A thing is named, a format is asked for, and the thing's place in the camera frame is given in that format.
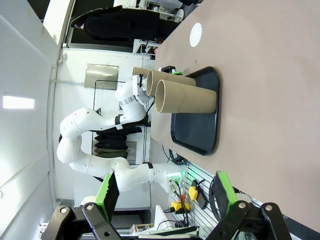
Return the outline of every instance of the white round sticker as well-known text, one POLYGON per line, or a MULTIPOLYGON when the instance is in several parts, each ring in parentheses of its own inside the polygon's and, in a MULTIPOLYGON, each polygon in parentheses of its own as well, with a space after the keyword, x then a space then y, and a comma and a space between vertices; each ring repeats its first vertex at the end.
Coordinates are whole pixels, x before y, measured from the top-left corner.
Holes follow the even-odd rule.
POLYGON ((198 45, 198 43, 200 42, 201 39, 201 35, 202 35, 202 26, 199 22, 197 22, 191 29, 190 32, 190 45, 191 47, 195 47, 198 45))

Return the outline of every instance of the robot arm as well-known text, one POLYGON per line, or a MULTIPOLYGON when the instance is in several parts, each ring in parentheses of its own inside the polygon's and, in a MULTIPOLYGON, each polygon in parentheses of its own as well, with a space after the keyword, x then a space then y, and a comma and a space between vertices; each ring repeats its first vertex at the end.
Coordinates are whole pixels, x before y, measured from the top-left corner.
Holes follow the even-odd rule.
POLYGON ((134 123, 146 116, 143 106, 149 97, 145 94, 144 83, 139 76, 133 81, 122 84, 115 92, 115 97, 122 107, 124 115, 105 119, 89 108, 81 108, 68 115, 60 123, 62 139, 57 148, 58 159, 84 174, 104 178, 106 174, 115 172, 119 191, 127 191, 141 183, 158 182, 167 191, 170 184, 167 174, 177 173, 175 179, 182 179, 179 167, 173 163, 141 164, 131 169, 123 157, 102 158, 87 154, 81 150, 83 134, 86 131, 103 131, 116 127, 122 129, 124 124, 134 123))

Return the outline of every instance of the brown tabletop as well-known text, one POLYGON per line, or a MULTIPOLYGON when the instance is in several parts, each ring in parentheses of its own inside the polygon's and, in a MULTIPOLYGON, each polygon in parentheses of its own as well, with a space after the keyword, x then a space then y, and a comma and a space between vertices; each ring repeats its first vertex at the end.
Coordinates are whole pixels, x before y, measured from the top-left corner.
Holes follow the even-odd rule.
POLYGON ((151 137, 283 214, 320 232, 320 2, 205 0, 156 52, 156 68, 185 75, 215 67, 218 146, 201 156, 173 143, 171 114, 152 114, 151 137), (189 43, 202 25, 196 47, 189 43))

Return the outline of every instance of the metal screw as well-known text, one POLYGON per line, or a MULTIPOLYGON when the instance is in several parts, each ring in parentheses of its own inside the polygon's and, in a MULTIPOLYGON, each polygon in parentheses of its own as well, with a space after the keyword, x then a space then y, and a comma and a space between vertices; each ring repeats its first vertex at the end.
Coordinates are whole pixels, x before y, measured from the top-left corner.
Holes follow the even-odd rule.
POLYGON ((86 209, 89 210, 89 211, 90 211, 91 209, 93 209, 93 208, 94 208, 94 206, 92 206, 92 205, 86 206, 86 209))
POLYGON ((271 210, 272 210, 272 206, 271 206, 271 205, 267 205, 267 206, 265 206, 265 210, 267 210, 267 211, 271 211, 271 210))
POLYGON ((64 214, 64 213, 66 213, 66 212, 67 212, 67 209, 66 209, 65 207, 63 207, 63 208, 60 209, 60 213, 64 214))
POLYGON ((239 203, 239 208, 244 209, 246 207, 246 204, 244 202, 239 203))

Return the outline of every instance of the brown cylinder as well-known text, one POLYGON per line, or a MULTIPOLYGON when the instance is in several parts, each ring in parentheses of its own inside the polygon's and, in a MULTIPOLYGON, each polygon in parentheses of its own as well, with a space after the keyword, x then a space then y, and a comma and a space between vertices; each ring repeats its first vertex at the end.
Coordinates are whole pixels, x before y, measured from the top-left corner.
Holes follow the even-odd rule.
POLYGON ((158 113, 209 114, 216 110, 217 93, 201 87, 160 80, 154 102, 158 113))
POLYGON ((149 69, 134 67, 132 71, 132 76, 143 74, 143 77, 146 78, 148 76, 149 71, 149 69))
POLYGON ((196 80, 191 77, 170 74, 163 71, 150 70, 146 82, 146 94, 149 96, 155 96, 157 85, 160 80, 196 86, 196 80))

